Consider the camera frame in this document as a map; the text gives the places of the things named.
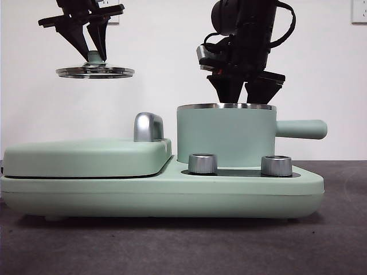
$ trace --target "metal lid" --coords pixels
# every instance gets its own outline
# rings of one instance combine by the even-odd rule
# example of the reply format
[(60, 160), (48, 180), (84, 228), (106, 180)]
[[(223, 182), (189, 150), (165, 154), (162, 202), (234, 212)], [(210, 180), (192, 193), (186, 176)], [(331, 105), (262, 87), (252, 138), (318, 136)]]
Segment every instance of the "metal lid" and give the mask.
[(99, 56), (98, 51), (91, 50), (88, 53), (89, 62), (81, 66), (70, 68), (62, 68), (56, 70), (60, 77), (66, 78), (126, 78), (134, 75), (133, 69), (121, 68), (118, 66), (108, 65)]

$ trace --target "green lid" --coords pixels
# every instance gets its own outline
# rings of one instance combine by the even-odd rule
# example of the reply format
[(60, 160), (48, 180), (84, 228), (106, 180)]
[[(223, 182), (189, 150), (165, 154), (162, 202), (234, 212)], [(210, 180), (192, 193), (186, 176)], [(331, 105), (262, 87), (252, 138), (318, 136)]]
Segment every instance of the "green lid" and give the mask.
[(170, 157), (169, 139), (95, 139), (12, 146), (5, 151), (3, 167), (5, 176), (145, 176), (158, 173)]

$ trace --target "pot rim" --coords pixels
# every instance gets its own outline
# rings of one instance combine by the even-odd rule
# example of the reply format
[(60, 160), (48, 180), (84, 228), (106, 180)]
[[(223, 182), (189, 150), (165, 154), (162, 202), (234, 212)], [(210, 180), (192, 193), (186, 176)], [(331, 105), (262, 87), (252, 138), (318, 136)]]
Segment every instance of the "pot rim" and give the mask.
[(276, 106), (250, 103), (204, 103), (182, 105), (177, 108), (178, 111), (186, 109), (261, 109), (276, 111)]

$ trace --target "saucepan handle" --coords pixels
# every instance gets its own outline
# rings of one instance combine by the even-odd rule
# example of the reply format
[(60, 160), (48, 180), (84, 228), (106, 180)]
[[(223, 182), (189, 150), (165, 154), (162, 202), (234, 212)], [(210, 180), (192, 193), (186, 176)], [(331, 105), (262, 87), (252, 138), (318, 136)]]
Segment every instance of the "saucepan handle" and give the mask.
[(276, 123), (276, 136), (296, 139), (323, 139), (327, 125), (322, 120), (283, 120)]

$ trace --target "white wall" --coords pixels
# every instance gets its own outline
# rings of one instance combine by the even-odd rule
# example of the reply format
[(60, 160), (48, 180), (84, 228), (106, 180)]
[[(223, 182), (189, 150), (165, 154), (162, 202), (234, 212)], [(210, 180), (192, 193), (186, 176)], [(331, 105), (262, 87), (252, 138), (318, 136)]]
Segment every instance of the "white wall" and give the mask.
[[(83, 62), (53, 28), (37, 21), (61, 14), (56, 1), (1, 0), (1, 148), (24, 142), (131, 137), (134, 116), (155, 112), (176, 145), (176, 107), (217, 102), (200, 71), (196, 47), (213, 31), (216, 0), (124, 0), (119, 26), (108, 28), (109, 62), (134, 68), (124, 80), (67, 80), (55, 69)], [(287, 76), (271, 101), (279, 119), (323, 119), (322, 141), (278, 139), (294, 159), (367, 159), (367, 25), (350, 23), (348, 0), (286, 0), (296, 32), (272, 51), (267, 69)], [(274, 39), (288, 28), (279, 10)], [(241, 101), (245, 101), (243, 92)]]

